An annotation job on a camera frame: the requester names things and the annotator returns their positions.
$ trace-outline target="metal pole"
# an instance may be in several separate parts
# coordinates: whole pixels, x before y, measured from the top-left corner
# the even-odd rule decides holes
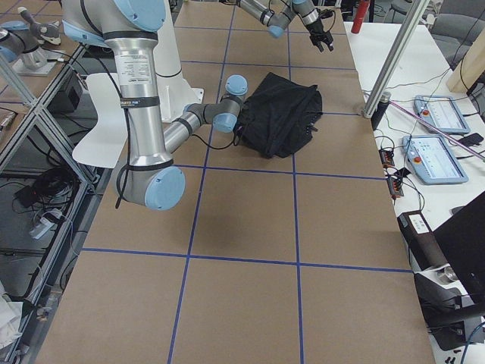
[[[393,46],[391,47],[386,61],[377,77],[376,83],[374,84],[371,95],[365,104],[364,111],[362,112],[364,118],[370,118],[374,113],[377,103],[382,96],[382,92],[389,83],[399,59],[401,59],[402,53],[408,45],[429,1],[430,0],[414,0],[412,2],[411,9],[409,9],[408,15],[399,29]]]
[[[11,85],[18,93],[25,105],[33,106],[36,103],[36,97],[30,92],[29,88],[22,79],[10,67],[5,58],[0,54],[0,77]]]

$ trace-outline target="light blue joint cap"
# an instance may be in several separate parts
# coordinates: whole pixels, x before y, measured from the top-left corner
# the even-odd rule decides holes
[[[17,59],[17,55],[13,53],[10,49],[0,46],[0,54],[2,54],[8,63],[13,62]]]
[[[182,198],[185,176],[174,166],[159,171],[145,192],[145,206],[152,210],[168,210]]]
[[[23,21],[20,20],[13,20],[8,21],[0,25],[0,27],[5,28],[6,30],[28,30],[29,27]]]
[[[248,81],[239,74],[233,74],[226,81],[226,91],[235,96],[245,95],[248,92]]]
[[[280,38],[285,33],[285,29],[276,25],[270,25],[268,30],[273,38]]]
[[[126,19],[147,32],[159,30],[166,18],[164,0],[114,0],[114,3]]]
[[[222,114],[216,115],[212,121],[215,130],[219,130],[222,133],[230,133],[233,131],[236,125],[237,117],[229,112],[223,112]]]
[[[69,24],[65,20],[63,20],[62,23],[64,25],[64,32],[66,33],[66,36],[71,38],[73,41],[90,44],[91,46],[109,48],[106,45],[105,40],[101,38],[99,35],[90,33],[85,31],[84,29],[75,27],[74,25]]]

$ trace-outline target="power strip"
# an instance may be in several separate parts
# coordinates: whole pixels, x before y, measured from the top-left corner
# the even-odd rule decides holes
[[[393,199],[398,199],[399,197],[404,196],[404,192],[402,192],[402,188],[398,185],[397,179],[393,176],[387,176],[386,182],[387,187],[389,188],[389,193]]]
[[[34,229],[32,229],[29,234],[33,239],[40,239],[44,236],[50,228],[55,224],[61,222],[62,212],[57,209],[52,209],[49,212],[44,212],[39,222],[36,224]]]
[[[384,168],[394,167],[394,153],[390,150],[379,149],[380,162]]]

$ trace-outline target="chair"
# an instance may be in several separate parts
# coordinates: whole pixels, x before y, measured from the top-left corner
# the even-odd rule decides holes
[[[396,13],[400,13],[402,15],[406,15],[411,8],[411,1],[408,0],[394,0],[391,2],[391,9],[389,11],[393,11],[393,19],[391,23],[394,23],[394,17]]]

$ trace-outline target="white table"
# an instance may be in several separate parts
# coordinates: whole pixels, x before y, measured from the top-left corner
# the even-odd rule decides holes
[[[371,24],[365,23],[362,25],[359,34],[350,32],[352,23],[346,23],[346,31],[349,37],[352,55],[355,61],[356,69],[359,73],[359,80],[363,90],[370,91],[377,79],[377,75],[382,68],[382,65],[387,57],[391,45],[393,44],[396,34],[399,31],[400,24]],[[424,95],[443,95],[453,96],[457,101],[459,108],[463,114],[472,114],[476,112],[471,101],[465,94],[451,93],[446,87],[446,81],[451,75],[452,71],[449,69],[445,58],[438,49],[433,38],[429,34],[425,26],[418,26],[411,42],[404,51],[401,60],[393,74],[393,77],[388,86],[395,86],[401,83],[417,83],[425,82],[430,78],[443,74],[444,77],[438,77],[430,82],[424,84],[416,84],[411,86],[400,86],[391,89],[392,100],[412,100],[417,94]],[[412,102],[400,102],[401,106],[409,111],[413,111]],[[485,123],[482,122],[478,115],[466,118],[472,133],[479,133],[485,136]],[[401,111],[392,107],[387,109],[386,117],[380,122],[376,130],[375,136],[385,135],[390,137],[396,143],[396,146],[401,146],[400,140],[403,136],[412,133],[413,135],[429,134],[416,121],[401,113]],[[377,145],[380,147],[391,146],[390,141],[385,138],[377,139]],[[476,148],[481,151],[485,146]],[[453,148],[456,156],[468,155],[465,150],[460,148]],[[405,166],[403,148],[396,148],[394,160],[397,168]],[[456,206],[463,206],[469,203],[473,198],[478,196],[485,190],[485,164],[478,158],[467,158],[460,160],[460,164],[464,168],[469,177],[469,181],[465,184],[456,185],[433,185],[427,186],[419,181],[414,175],[410,174],[409,178],[415,183],[418,190],[424,195],[425,207],[423,215],[427,219],[428,224],[434,230],[445,222],[450,216],[450,210]],[[395,204],[396,216],[402,212],[418,209],[418,195],[410,187],[403,187],[404,197],[398,198]],[[432,278],[436,276],[434,272],[429,271],[424,273],[427,277]],[[456,284],[449,285],[446,288],[455,287]],[[455,364],[460,363],[460,353],[454,354],[452,350],[442,351],[434,337],[430,336],[436,363],[444,363],[445,360],[451,356],[456,356]],[[485,362],[485,344],[474,345],[468,349],[465,364],[481,364]]]

